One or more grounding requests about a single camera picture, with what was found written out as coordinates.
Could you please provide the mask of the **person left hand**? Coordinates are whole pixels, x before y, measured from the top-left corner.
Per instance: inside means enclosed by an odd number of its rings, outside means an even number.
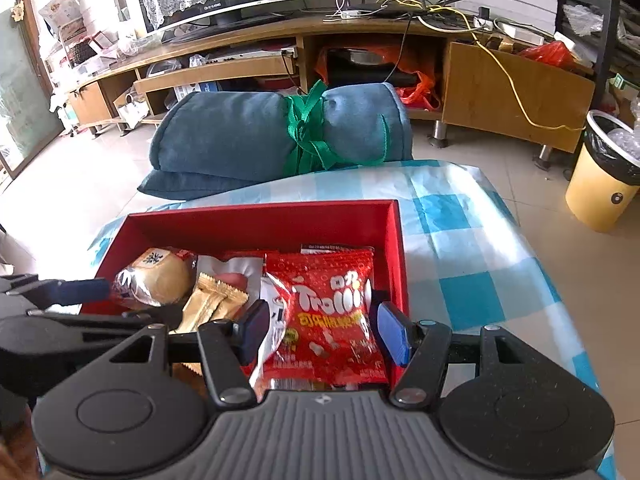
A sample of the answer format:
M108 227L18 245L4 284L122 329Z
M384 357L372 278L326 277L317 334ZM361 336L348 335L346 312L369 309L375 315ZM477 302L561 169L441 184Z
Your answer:
M1 434L1 480L40 479L37 445L32 434L32 412L24 409L22 419Z

